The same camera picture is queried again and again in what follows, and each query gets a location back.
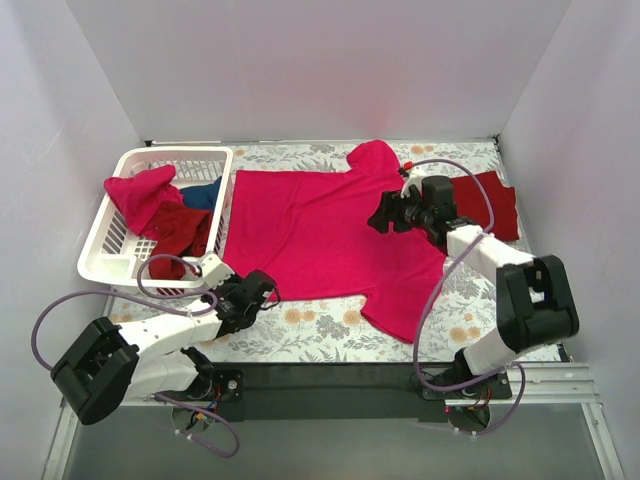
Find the bright pink t shirt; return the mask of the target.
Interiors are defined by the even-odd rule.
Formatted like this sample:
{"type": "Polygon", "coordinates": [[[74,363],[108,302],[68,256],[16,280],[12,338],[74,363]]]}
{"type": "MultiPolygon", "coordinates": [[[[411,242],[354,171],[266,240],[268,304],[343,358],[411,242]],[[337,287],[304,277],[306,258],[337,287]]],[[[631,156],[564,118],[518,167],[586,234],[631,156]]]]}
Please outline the bright pink t shirt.
{"type": "Polygon", "coordinates": [[[238,171],[224,261],[267,273],[285,301],[363,295],[365,319],[413,343],[445,257],[419,230],[368,226],[382,193],[402,186],[387,143],[363,143],[347,162],[344,173],[238,171]]]}

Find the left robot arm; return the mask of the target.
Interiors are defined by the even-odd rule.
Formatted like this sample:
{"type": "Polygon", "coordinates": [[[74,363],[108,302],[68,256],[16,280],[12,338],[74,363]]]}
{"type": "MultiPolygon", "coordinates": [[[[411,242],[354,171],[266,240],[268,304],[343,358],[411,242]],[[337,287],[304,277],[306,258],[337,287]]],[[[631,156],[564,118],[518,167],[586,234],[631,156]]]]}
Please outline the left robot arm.
{"type": "Polygon", "coordinates": [[[249,328],[279,295],[275,281],[254,270],[232,274],[174,313],[124,325],[103,316],[84,329],[50,377],[84,425],[106,419],[126,400],[157,393],[203,399],[217,379],[197,344],[249,328]]]}

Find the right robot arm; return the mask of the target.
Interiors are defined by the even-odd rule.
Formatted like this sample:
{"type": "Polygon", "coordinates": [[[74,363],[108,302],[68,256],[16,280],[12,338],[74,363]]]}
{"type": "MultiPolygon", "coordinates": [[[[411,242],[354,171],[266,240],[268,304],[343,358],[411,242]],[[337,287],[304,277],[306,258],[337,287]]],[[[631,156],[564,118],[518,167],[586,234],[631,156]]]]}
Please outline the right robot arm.
{"type": "Polygon", "coordinates": [[[519,251],[459,215],[450,178],[409,167],[399,173],[403,187],[382,194],[369,226],[380,233],[423,231],[454,266],[469,266],[489,280],[496,293],[495,327],[459,350],[448,369],[433,377],[418,372],[423,388],[475,397],[486,389],[489,378],[522,355],[578,333],[577,310],[558,257],[519,251]]]}

